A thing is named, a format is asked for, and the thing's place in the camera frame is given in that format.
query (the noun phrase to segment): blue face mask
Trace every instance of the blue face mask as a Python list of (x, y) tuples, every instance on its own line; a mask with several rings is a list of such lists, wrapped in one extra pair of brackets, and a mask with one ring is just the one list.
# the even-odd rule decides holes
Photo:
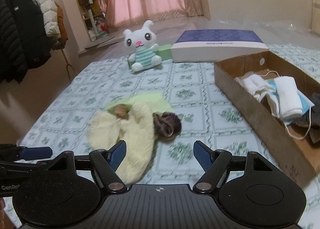
[[(278, 93), (277, 93), (277, 86), (275, 84), (275, 81), (273, 79), (268, 79), (266, 80), (270, 86), (272, 86), (273, 89), (275, 89), (275, 92), (273, 92), (274, 95), (276, 95), (278, 97)], [(302, 115), (304, 115), (309, 109), (310, 107), (314, 106), (314, 103), (312, 101), (310, 101), (302, 92), (300, 92), (298, 90), (298, 95), (300, 97), (301, 100), (301, 104), (302, 104)], [(285, 120), (284, 124), (285, 125), (290, 125), (294, 120)]]

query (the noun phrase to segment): brown jacket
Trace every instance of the brown jacket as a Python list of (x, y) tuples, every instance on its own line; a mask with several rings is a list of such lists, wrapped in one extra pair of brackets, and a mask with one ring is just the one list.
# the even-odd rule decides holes
[(53, 45), (52, 49), (58, 50), (58, 49), (63, 49), (65, 47), (66, 42), (68, 40), (68, 34), (67, 34), (67, 31), (63, 25), (63, 10), (57, 2), (55, 2), (55, 4), (57, 6), (58, 26), (59, 26), (61, 37), (58, 39), (58, 42), (56, 42)]

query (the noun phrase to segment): purple and white box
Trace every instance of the purple and white box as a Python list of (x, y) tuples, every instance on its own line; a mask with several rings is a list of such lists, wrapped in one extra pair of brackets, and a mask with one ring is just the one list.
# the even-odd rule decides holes
[(171, 47), (173, 61), (214, 62), (231, 57), (268, 51), (251, 30), (187, 30)]

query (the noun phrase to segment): brown hair tie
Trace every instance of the brown hair tie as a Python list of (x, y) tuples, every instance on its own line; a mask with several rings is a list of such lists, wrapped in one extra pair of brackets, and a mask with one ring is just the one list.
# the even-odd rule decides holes
[(181, 122), (177, 115), (172, 112), (153, 114), (155, 135), (161, 140), (174, 139), (181, 132)]

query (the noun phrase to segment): green box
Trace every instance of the green box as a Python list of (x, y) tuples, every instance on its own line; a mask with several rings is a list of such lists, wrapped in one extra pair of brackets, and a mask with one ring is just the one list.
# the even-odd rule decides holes
[[(171, 44), (159, 46), (159, 50), (156, 51), (155, 53), (156, 53), (158, 56), (161, 56), (162, 61), (172, 59), (171, 47), (172, 47)], [(134, 64), (134, 62), (129, 62), (129, 61), (128, 61), (129, 69), (131, 69), (131, 66), (132, 66), (133, 64)]]

